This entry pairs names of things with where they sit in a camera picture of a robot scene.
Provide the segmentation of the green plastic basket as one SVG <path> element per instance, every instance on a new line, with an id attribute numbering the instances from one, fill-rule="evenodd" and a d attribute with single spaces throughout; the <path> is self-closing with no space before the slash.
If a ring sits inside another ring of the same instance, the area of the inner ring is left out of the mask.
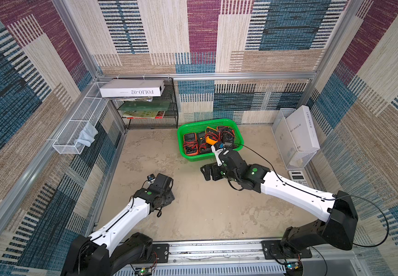
<path id="1" fill-rule="evenodd" d="M 178 136 L 178 148 L 180 154 L 187 159 L 189 162 L 196 162 L 196 161 L 203 161 L 207 159 L 215 159 L 215 156 L 213 153 L 207 153 L 207 154 L 199 154 L 195 156 L 188 156 L 186 155 L 183 147 L 184 143 L 184 135 L 188 133 L 199 133 L 202 131 L 206 131 L 207 127 L 211 128 L 216 128 L 218 126 L 225 126 L 225 127 L 230 127 L 235 131 L 235 143 L 238 144 L 239 146 L 236 147 L 234 150 L 235 151 L 240 151 L 243 148 L 244 145 L 244 139 L 239 131 L 239 127 L 236 125 L 236 123 L 230 119 L 227 118 L 222 118 L 222 119 L 214 119 L 214 120 L 208 120 L 208 121 L 200 121 L 196 123 L 187 123 L 182 126 L 180 126 L 177 130 L 177 136 Z"/>

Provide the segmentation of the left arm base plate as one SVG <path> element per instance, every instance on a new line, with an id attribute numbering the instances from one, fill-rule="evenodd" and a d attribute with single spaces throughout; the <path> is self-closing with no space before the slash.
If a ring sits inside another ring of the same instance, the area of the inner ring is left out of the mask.
<path id="1" fill-rule="evenodd" d="M 137 261 L 133 261 L 132 265 L 140 264 L 160 264 L 167 263 L 170 253 L 170 245 L 168 243 L 153 244 L 151 248 L 144 250 L 143 256 Z"/>

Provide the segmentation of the orange multimeter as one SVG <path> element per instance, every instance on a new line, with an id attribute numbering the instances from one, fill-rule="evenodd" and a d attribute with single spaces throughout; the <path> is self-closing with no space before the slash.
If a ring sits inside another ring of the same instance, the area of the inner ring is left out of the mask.
<path id="1" fill-rule="evenodd" d="M 192 132 L 185 134 L 183 140 L 183 149 L 187 156 L 195 156 L 199 154 L 199 143 L 196 133 Z"/>
<path id="2" fill-rule="evenodd" d="M 231 130 L 227 126 L 218 126 L 217 131 L 219 133 L 231 132 Z"/>

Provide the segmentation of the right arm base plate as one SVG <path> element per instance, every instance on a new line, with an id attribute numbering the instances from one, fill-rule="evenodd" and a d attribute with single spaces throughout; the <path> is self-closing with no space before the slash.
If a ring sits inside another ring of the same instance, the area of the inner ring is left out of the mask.
<path id="1" fill-rule="evenodd" d="M 288 247 L 282 247 L 280 240 L 262 240 L 261 246 L 264 254 L 264 258 L 272 260 L 277 259 L 309 259 L 312 258 L 312 253 L 309 248 L 305 248 L 300 251 Z"/>

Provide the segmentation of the green multimeter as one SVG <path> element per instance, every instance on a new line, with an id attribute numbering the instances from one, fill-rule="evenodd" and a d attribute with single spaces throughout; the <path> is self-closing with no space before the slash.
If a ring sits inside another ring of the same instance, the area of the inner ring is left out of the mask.
<path id="1" fill-rule="evenodd" d="M 206 132 L 200 132 L 197 134 L 198 138 L 198 153 L 199 154 L 209 154 L 212 152 L 211 145 L 206 142 Z"/>

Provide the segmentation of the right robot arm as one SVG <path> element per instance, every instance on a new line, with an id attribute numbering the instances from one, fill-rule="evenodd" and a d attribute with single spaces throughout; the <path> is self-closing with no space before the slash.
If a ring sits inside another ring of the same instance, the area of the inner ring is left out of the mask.
<path id="1" fill-rule="evenodd" d="M 206 181 L 226 179 L 229 184 L 239 184 L 238 191 L 251 190 L 277 197 L 316 217 L 311 223 L 286 229 L 278 244 L 282 256 L 290 258 L 321 244 L 345 251 L 353 248 L 358 214 L 351 195 L 315 190 L 280 176 L 271 168 L 247 164 L 238 151 L 221 142 L 211 149 L 216 161 L 201 167 Z"/>

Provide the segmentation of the black clamp multimeter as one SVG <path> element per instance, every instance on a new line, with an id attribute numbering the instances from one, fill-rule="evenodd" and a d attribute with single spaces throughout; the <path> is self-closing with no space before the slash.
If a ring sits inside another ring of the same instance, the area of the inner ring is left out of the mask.
<path id="1" fill-rule="evenodd" d="M 227 148 L 236 148 L 235 142 L 235 131 L 229 128 L 231 132 L 220 133 L 220 140 Z"/>

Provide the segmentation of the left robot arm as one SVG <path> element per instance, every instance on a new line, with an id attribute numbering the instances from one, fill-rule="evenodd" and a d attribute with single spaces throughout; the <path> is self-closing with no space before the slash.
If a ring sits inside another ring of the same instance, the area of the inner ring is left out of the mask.
<path id="1" fill-rule="evenodd" d="M 161 216 L 162 209 L 175 197 L 174 180 L 166 175 L 149 175 L 127 206 L 106 225 L 89 236 L 79 235 L 70 245 L 61 274 L 63 276 L 112 276 L 134 263 L 158 261 L 158 248 L 140 232 L 130 231 L 152 212 Z"/>

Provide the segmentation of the yellow multimeter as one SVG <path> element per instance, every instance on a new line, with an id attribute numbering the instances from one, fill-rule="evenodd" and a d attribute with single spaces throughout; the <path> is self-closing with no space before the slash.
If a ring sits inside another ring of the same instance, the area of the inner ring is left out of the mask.
<path id="1" fill-rule="evenodd" d="M 211 146 L 218 143 L 220 141 L 220 132 L 208 126 L 205 131 L 205 141 Z"/>

